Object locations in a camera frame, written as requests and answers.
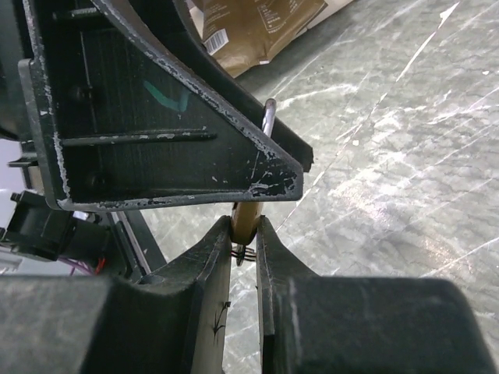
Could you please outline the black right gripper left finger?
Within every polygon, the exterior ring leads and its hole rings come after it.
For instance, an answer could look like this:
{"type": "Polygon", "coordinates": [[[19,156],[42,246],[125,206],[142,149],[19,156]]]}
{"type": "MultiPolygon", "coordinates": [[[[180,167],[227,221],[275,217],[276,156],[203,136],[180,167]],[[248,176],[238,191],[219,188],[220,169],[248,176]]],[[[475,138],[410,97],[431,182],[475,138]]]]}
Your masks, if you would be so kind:
{"type": "Polygon", "coordinates": [[[141,282],[4,276],[4,373],[219,373],[231,271],[230,220],[141,282]]]}

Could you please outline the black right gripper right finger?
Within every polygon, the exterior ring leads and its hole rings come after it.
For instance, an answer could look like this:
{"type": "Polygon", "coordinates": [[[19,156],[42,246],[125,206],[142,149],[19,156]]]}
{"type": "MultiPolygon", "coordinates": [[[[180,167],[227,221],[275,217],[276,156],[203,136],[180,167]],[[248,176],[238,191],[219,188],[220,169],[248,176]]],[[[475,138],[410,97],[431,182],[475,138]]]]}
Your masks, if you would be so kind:
{"type": "Polygon", "coordinates": [[[262,217],[257,230],[265,373],[494,373],[464,294],[450,281],[325,277],[262,217]]]}

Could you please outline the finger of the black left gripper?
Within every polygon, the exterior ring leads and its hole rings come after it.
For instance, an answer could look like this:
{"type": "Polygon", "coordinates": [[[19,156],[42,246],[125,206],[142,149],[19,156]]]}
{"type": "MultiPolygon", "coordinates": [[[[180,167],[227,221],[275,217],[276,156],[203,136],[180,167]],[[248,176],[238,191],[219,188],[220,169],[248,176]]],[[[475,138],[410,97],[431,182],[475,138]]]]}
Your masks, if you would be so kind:
{"type": "Polygon", "coordinates": [[[60,210],[295,201],[302,166],[188,68],[173,1],[26,1],[19,74],[60,210]]]}
{"type": "MultiPolygon", "coordinates": [[[[202,45],[186,2],[173,1],[172,6],[180,22],[180,35],[174,37],[174,40],[186,43],[185,51],[176,48],[173,54],[235,109],[255,122],[263,114],[264,106],[209,56],[202,45]]],[[[275,122],[272,139],[298,161],[305,172],[310,171],[313,148],[280,119],[275,122]]]]}

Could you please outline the brass padlock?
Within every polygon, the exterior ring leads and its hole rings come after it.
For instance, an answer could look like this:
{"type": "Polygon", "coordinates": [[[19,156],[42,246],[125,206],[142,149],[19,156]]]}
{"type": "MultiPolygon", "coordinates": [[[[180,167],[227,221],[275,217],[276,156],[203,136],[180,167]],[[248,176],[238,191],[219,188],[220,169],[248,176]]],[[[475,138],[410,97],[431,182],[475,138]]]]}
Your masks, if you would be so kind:
{"type": "MultiPolygon", "coordinates": [[[[271,137],[277,111],[277,102],[274,98],[266,100],[262,131],[265,136],[271,137]]],[[[234,203],[231,215],[231,241],[236,244],[236,249],[245,249],[257,233],[263,204],[259,202],[234,203]]]]}

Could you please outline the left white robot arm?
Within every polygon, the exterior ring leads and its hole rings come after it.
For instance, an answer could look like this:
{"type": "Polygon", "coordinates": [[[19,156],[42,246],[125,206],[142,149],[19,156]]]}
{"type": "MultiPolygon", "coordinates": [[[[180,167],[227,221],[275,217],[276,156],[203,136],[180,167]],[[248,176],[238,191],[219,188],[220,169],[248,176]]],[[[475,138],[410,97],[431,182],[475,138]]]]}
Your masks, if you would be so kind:
{"type": "Polygon", "coordinates": [[[138,211],[293,201],[312,147],[209,56],[181,1],[4,1],[1,136],[26,190],[1,243],[137,277],[138,211]]]}

